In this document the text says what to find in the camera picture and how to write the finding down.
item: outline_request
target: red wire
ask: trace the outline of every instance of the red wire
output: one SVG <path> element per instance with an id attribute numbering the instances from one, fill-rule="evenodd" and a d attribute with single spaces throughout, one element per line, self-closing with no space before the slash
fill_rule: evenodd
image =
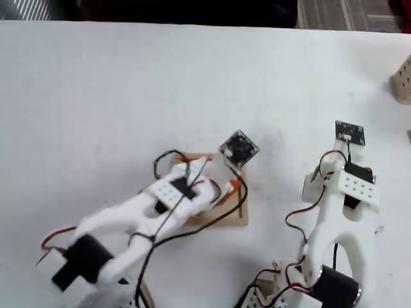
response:
<path id="1" fill-rule="evenodd" d="M 294 282 L 294 283 L 292 283 L 291 285 L 286 286 L 284 289 L 282 289 L 282 290 L 272 299 L 272 301 L 271 301 L 270 303 L 268 303 L 268 305 L 263 305 L 263 304 L 259 301 L 259 298 L 258 298 L 258 296 L 257 296 L 258 303 L 260 304 L 260 306 L 262 306 L 262 307 L 264 307 L 264 308 L 273 307 L 274 304 L 280 299 L 280 297 L 281 297 L 286 291 L 288 291 L 289 289 L 293 289 L 293 290 L 296 290 L 296 291 L 298 291 L 298 292 L 306 293 L 306 292 L 304 292 L 304 291 L 301 291 L 301 290 L 296 289 L 296 287 L 301 287 L 301 285 L 300 285 L 299 283 Z"/>
<path id="2" fill-rule="evenodd" d="M 329 154 L 332 154 L 332 153 L 339 153 L 339 154 L 341 154 L 341 155 L 344 157 L 345 163 L 347 163 L 347 157 L 345 157 L 345 154 L 342 153 L 340 150 L 331 150 L 331 151 L 325 152 L 325 153 L 321 156 L 321 158 L 320 158 L 320 164 L 319 164 L 319 173 L 320 173 L 320 176 L 321 176 L 321 177 L 323 177 L 323 176 L 322 176 L 322 172 L 321 172 L 321 162 L 322 162 L 322 160 L 324 159 L 325 156 L 327 156 L 327 155 L 329 155 Z"/>
<path id="3" fill-rule="evenodd" d="M 311 205 L 311 206 L 309 206 L 309 207 L 306 207 L 305 209 L 295 210 L 295 211 L 289 213 L 289 214 L 285 217 L 285 223 L 286 223 L 289 227 L 292 227 L 292 228 L 294 228 L 294 229 L 297 229 L 297 230 L 300 230 L 300 231 L 301 231 L 302 236 L 304 237 L 304 242 L 305 242 L 305 243 L 307 243 L 307 237 L 306 237 L 306 233 L 304 232 L 304 230 L 303 230 L 302 228 L 296 226 L 296 225 L 293 225 L 293 224 L 289 223 L 289 222 L 288 222 L 288 218 L 290 218 L 291 216 L 293 216 L 293 215 L 295 215 L 295 214 L 299 214 L 299 213 L 303 213 L 303 212 L 308 212 L 309 210 L 314 209 L 314 208 L 320 203 L 320 201 L 321 201 L 321 199 L 322 199 L 325 191 L 326 191 L 326 186 L 323 185 L 323 186 L 322 186 L 321 195 L 320 195 L 320 197 L 318 198 L 318 200 L 317 200 L 313 205 Z"/>
<path id="4" fill-rule="evenodd" d="M 42 250 L 45 250 L 45 251 L 50 251 L 50 249 L 54 248 L 54 249 L 57 249 L 57 250 L 60 251 L 60 252 L 65 252 L 66 249 L 64 249 L 64 248 L 57 247 L 57 246 L 46 246 L 46 244 L 47 244 L 53 237 L 55 237 L 56 235 L 62 234 L 62 233 L 66 233 L 66 232 L 69 232 L 69 231 L 73 231 L 75 228 L 77 228 L 77 226 L 60 229 L 60 230 L 54 231 L 53 233 L 47 235 L 46 238 L 43 239 L 43 241 L 41 242 L 41 249 L 42 249 Z"/>

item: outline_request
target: white surface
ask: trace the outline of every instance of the white surface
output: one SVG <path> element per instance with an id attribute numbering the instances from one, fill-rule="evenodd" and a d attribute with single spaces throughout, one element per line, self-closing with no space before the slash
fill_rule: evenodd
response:
<path id="1" fill-rule="evenodd" d="M 335 119 L 364 125 L 381 187 L 375 307 L 411 302 L 411 109 L 388 92 L 408 35 L 3 21 L 0 42 L 2 304 L 57 307 L 34 270 L 44 234 L 130 198 L 164 150 L 214 151 L 241 128 L 261 148 L 250 225 L 170 242 L 146 276 L 158 308 L 232 306 L 272 259 L 296 258 L 284 217 L 307 205 Z"/>

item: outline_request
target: wooden base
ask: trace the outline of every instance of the wooden base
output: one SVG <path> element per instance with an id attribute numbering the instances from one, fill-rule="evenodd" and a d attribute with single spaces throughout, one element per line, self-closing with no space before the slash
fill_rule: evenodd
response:
<path id="1" fill-rule="evenodd" d="M 188 159 L 196 159 L 200 158 L 201 156 L 208 156 L 207 153 L 185 153 Z M 175 155 L 173 159 L 173 164 L 178 164 L 180 162 L 180 156 Z M 241 168 L 241 177 L 244 179 L 244 182 L 247 183 L 247 177 L 245 174 L 245 168 Z M 201 212 L 197 216 L 192 216 L 187 220 L 187 225 L 205 225 L 210 221 L 216 219 L 217 217 L 221 216 L 222 214 L 228 212 L 233 207 L 235 207 L 238 202 L 240 202 L 241 198 L 244 196 L 244 188 L 240 187 L 240 191 L 233 194 L 227 201 L 225 201 L 221 205 L 215 206 L 212 210 Z M 241 205 L 241 207 L 228 215 L 226 218 L 222 219 L 221 221 L 217 222 L 213 226 L 247 226 L 249 223 L 249 213 L 247 207 L 247 199 Z"/>

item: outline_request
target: wooden object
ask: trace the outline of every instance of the wooden object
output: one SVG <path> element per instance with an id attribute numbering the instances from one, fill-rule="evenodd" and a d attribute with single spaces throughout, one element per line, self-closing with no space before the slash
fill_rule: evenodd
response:
<path id="1" fill-rule="evenodd" d="M 411 104 L 411 56 L 391 77 L 394 97 L 403 104 Z"/>
<path id="2" fill-rule="evenodd" d="M 188 159 L 196 159 L 201 156 L 208 156 L 207 153 L 185 153 Z M 180 156 L 175 155 L 173 159 L 173 164 L 180 162 Z M 247 183 L 247 176 L 245 174 L 245 168 L 241 168 L 241 177 L 244 179 L 244 182 Z M 228 212 L 233 207 L 235 207 L 241 198 L 244 196 L 244 188 L 240 187 L 240 190 L 233 194 L 227 201 L 221 205 L 215 206 L 212 210 L 201 212 L 197 216 L 192 216 L 187 220 L 187 225 L 205 225 L 206 223 L 216 219 L 218 216 Z M 217 222 L 213 226 L 247 226 L 249 223 L 247 199 L 239 207 L 238 210 L 234 211 L 227 217 L 223 218 L 221 221 Z"/>

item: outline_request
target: floor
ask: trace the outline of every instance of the floor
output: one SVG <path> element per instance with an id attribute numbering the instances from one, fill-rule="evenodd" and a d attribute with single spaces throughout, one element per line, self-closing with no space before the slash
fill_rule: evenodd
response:
<path id="1" fill-rule="evenodd" d="M 401 15 L 387 0 L 299 0 L 297 27 L 399 33 L 407 22 Z"/>

